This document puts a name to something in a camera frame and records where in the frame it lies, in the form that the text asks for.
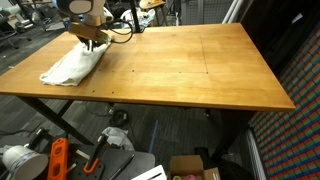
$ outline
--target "white cloth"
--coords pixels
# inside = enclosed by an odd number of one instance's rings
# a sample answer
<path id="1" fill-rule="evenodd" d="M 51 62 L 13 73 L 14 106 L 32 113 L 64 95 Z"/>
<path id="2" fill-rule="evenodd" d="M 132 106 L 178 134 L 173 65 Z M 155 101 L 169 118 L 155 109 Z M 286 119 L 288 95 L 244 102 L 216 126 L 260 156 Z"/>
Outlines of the white cloth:
<path id="1" fill-rule="evenodd" d="M 107 141 L 109 144 L 115 144 L 117 146 L 124 147 L 124 149 L 128 151 L 134 151 L 133 144 L 127 137 L 128 131 L 116 127 L 107 127 L 102 131 L 102 134 L 108 136 Z"/>
<path id="2" fill-rule="evenodd" d="M 103 44 L 93 51 L 83 43 L 78 43 L 68 54 L 56 62 L 49 71 L 40 75 L 42 84 L 78 86 L 90 73 L 111 42 Z"/>

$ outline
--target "table leg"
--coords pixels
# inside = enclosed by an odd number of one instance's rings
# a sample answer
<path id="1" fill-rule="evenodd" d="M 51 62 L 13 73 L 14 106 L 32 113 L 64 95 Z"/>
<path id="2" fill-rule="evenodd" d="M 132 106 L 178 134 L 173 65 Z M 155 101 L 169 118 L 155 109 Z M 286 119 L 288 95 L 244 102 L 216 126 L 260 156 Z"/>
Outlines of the table leg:
<path id="1" fill-rule="evenodd" d="M 164 19 L 164 23 L 166 24 L 166 26 L 168 26 L 167 15 L 164 12 L 163 6 L 161 6 L 161 12 L 162 12 L 162 17 Z"/>
<path id="2" fill-rule="evenodd" d="M 158 16 L 158 9 L 154 8 L 155 12 L 156 12 L 156 19 L 157 19 L 157 26 L 160 26 L 160 22 L 159 22 L 159 16 Z"/>
<path id="3" fill-rule="evenodd" d="M 86 145 L 93 145 L 93 143 L 89 139 L 87 139 L 85 136 L 79 133 L 74 127 L 72 127 L 69 123 L 67 123 L 67 121 L 65 121 L 57 113 L 52 111 L 52 109 L 50 109 L 45 103 L 40 101 L 38 98 L 21 97 L 21 96 L 18 96 L 18 97 L 22 101 L 27 103 L 29 106 L 31 106 L 33 109 L 37 110 L 44 117 L 48 118 L 55 125 L 63 129 L 64 131 L 68 132 L 69 134 L 71 134 L 73 137 L 75 137 L 82 143 Z"/>
<path id="4" fill-rule="evenodd" d="M 219 159 L 228 151 L 254 114 L 254 111 L 221 110 L 222 137 L 211 159 Z"/>

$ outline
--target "white object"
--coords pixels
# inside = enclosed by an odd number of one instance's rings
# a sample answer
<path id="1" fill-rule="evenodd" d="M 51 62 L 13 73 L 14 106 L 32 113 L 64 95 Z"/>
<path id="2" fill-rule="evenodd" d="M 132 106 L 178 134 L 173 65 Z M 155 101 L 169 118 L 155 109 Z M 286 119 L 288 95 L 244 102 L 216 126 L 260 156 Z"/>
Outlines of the white object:
<path id="1" fill-rule="evenodd" d="M 154 19 L 154 16 L 155 16 L 154 9 L 149 10 L 147 13 L 143 13 L 141 12 L 140 8 L 137 8 L 137 17 L 138 17 L 140 26 L 148 27 L 151 21 Z M 120 19 L 128 21 L 129 23 L 132 24 L 132 26 L 134 26 L 131 10 L 126 10 L 125 12 L 123 12 Z M 127 24 L 122 24 L 122 28 L 129 28 L 129 26 Z"/>
<path id="2" fill-rule="evenodd" d="M 2 158 L 3 153 L 10 149 L 12 146 L 5 145 L 4 147 L 0 148 L 0 158 Z"/>
<path id="3" fill-rule="evenodd" d="M 41 22 L 41 17 L 40 17 L 38 12 L 34 11 L 32 13 L 32 21 L 36 22 L 36 23 L 40 23 Z"/>
<path id="4" fill-rule="evenodd" d="M 107 8 L 103 7 L 103 15 L 106 17 L 106 19 L 109 19 L 110 21 L 113 21 L 114 17 L 111 14 L 110 11 L 108 11 Z"/>
<path id="5" fill-rule="evenodd" d="M 81 80 L 93 69 L 102 54 L 111 44 L 87 50 L 87 46 L 78 43 L 68 54 L 56 62 L 48 72 L 40 75 L 42 84 L 77 86 Z"/>
<path id="6" fill-rule="evenodd" d="M 228 22 L 228 20 L 230 19 L 231 13 L 234 10 L 234 7 L 237 5 L 237 2 L 238 2 L 238 0 L 233 0 L 233 2 L 231 4 L 226 16 L 224 17 L 224 19 L 222 21 L 222 24 L 226 24 Z"/>
<path id="7" fill-rule="evenodd" d="M 228 23 L 236 22 L 236 18 L 239 14 L 240 7 L 242 6 L 243 0 L 238 0 L 236 7 L 234 8 Z"/>
<path id="8" fill-rule="evenodd" d="M 302 14 L 299 13 L 295 18 L 292 19 L 292 24 L 294 24 L 295 22 L 297 22 L 299 19 L 303 18 Z"/>
<path id="9" fill-rule="evenodd" d="M 255 179 L 267 180 L 268 178 L 266 176 L 266 173 L 264 172 L 262 161 L 260 159 L 260 153 L 255 140 L 255 135 L 250 128 L 248 128 L 248 130 L 246 131 L 246 137 L 251 157 L 251 165 L 254 169 L 253 175 Z"/>
<path id="10" fill-rule="evenodd" d="M 11 6 L 11 7 L 8 7 L 8 8 L 5 8 L 6 11 L 8 11 L 11 15 L 16 15 L 20 12 L 20 7 L 19 5 L 14 5 L 14 6 Z"/>
<path id="11" fill-rule="evenodd" d="M 222 24 L 235 22 L 242 4 L 243 0 L 234 0 L 223 19 Z"/>
<path id="12" fill-rule="evenodd" d="M 166 173 L 163 170 L 162 165 L 159 165 L 155 168 L 152 168 L 151 170 L 140 174 L 139 176 L 133 178 L 132 180 L 146 180 L 146 179 L 152 179 L 152 180 L 167 180 Z"/>
<path id="13" fill-rule="evenodd" d="M 116 144 L 120 147 L 123 146 L 125 150 L 134 151 L 134 147 L 127 137 L 128 131 L 116 127 L 107 127 L 102 133 L 108 136 L 109 144 Z"/>
<path id="14" fill-rule="evenodd" d="M 23 146 L 13 146 L 3 154 L 3 164 L 13 179 L 34 179 L 48 165 L 48 157 Z"/>
<path id="15" fill-rule="evenodd" d="M 63 22 L 58 22 L 54 25 L 51 25 L 49 28 L 46 29 L 46 31 L 54 31 L 54 30 L 63 29 L 63 28 L 65 28 Z"/>

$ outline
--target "cardboard box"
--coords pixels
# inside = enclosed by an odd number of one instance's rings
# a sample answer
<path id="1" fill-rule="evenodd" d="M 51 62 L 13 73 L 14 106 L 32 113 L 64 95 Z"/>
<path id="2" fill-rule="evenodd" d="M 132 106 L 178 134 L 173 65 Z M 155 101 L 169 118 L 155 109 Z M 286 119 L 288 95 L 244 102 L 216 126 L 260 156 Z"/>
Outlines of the cardboard box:
<path id="1" fill-rule="evenodd" d="M 19 22 L 19 20 L 17 19 L 16 16 L 10 15 L 8 17 L 8 23 L 10 24 L 10 26 L 15 29 L 16 28 L 16 23 Z"/>
<path id="2" fill-rule="evenodd" d="M 203 163 L 199 155 L 173 156 L 167 180 L 172 180 L 174 176 L 180 176 L 183 180 L 187 175 L 194 175 L 197 180 L 221 180 L 218 168 L 203 170 Z"/>

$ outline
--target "orange tool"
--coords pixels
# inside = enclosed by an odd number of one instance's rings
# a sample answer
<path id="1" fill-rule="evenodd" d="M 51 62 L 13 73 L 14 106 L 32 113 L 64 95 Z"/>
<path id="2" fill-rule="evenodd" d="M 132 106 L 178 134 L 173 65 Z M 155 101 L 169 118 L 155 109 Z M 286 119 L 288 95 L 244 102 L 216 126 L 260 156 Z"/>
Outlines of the orange tool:
<path id="1" fill-rule="evenodd" d="M 48 180 L 66 180 L 68 163 L 68 135 L 57 139 L 51 147 Z"/>
<path id="2" fill-rule="evenodd" d="M 85 173 L 91 174 L 94 172 L 99 162 L 99 152 L 101 149 L 103 149 L 106 142 L 107 142 L 106 136 L 104 134 L 100 135 L 97 143 L 94 146 L 94 151 L 90 154 L 90 158 L 83 168 L 83 171 Z"/>

